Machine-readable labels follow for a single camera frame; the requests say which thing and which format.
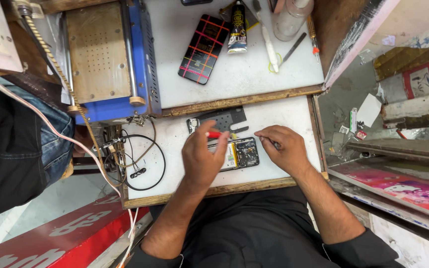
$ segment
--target jeans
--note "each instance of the jeans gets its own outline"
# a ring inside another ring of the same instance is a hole
[[[68,114],[48,106],[39,98],[2,77],[0,77],[0,83],[38,108],[59,133],[67,137],[74,137],[74,120]],[[42,164],[47,181],[46,187],[49,187],[59,180],[67,169],[72,159],[73,143],[57,137],[44,122],[40,128],[40,139],[42,145]]]

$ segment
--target lcd separator machine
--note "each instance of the lcd separator machine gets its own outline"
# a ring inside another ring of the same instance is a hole
[[[141,1],[134,1],[132,6],[127,6],[125,1],[121,3],[132,95],[84,103],[91,125],[143,125],[147,117],[162,116],[150,14]],[[84,124],[80,114],[75,121],[78,125]]]

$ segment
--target white work surface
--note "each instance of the white work surface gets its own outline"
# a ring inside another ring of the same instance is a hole
[[[242,126],[249,126],[247,131],[238,133],[239,138],[255,137],[254,132],[270,125],[285,125],[302,137],[306,143],[307,157],[313,166],[320,171],[320,161],[317,151],[316,141],[312,130],[307,97],[299,96],[295,98],[274,100],[262,103],[244,105],[247,121],[233,125],[233,129]],[[198,114],[178,117],[166,117],[155,120],[157,130],[156,141],[162,148],[166,159],[166,171],[162,181],[152,189],[146,191],[135,191],[128,189],[128,198],[145,198],[175,192],[183,175],[182,148],[188,138],[188,127],[186,120]],[[141,134],[153,137],[152,125],[147,121],[144,127],[135,124],[123,125],[128,134]],[[288,174],[278,168],[265,153],[261,142],[255,137],[259,154],[259,165],[225,171],[219,173],[212,187],[233,185],[246,182],[269,180],[287,177]],[[148,146],[150,141],[144,138],[135,137],[130,139],[134,148],[134,158],[137,159]],[[132,150],[128,142],[125,143],[125,152],[130,155]],[[147,171],[136,178],[128,178],[129,183],[137,188],[152,186],[160,178],[163,171],[163,160],[160,151],[154,146],[139,161],[139,168],[146,168]],[[128,168],[128,174],[134,173],[134,169]]]
[[[231,2],[233,1],[215,0],[209,4],[187,7],[179,0],[145,2],[152,22],[162,108],[269,93],[324,82],[321,64],[312,54],[307,25],[302,26],[293,40],[278,40],[272,30],[275,15],[271,14],[266,0],[259,1],[262,8],[261,19],[269,30],[277,53],[284,57],[299,36],[303,32],[307,33],[289,60],[281,66],[279,73],[271,73],[267,68],[269,58],[261,27],[257,25],[247,32],[247,53],[228,55],[228,38],[226,39],[206,85],[179,76],[180,64],[201,15],[208,14],[220,19],[219,9]],[[254,11],[252,0],[245,0],[245,3]]]

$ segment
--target person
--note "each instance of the person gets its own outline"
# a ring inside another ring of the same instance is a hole
[[[37,107],[59,133],[92,146],[86,129],[76,127],[74,119],[50,101],[2,77],[0,83]],[[79,146],[52,133],[28,107],[0,92],[0,213],[39,196],[63,176],[72,154],[81,152]]]
[[[205,133],[214,125],[203,123],[187,139],[184,178],[167,205],[150,208],[155,222],[126,267],[403,267],[395,261],[398,254],[362,226],[313,168],[304,139],[285,126],[254,135],[297,186],[203,199],[223,164],[229,134],[209,152]]]

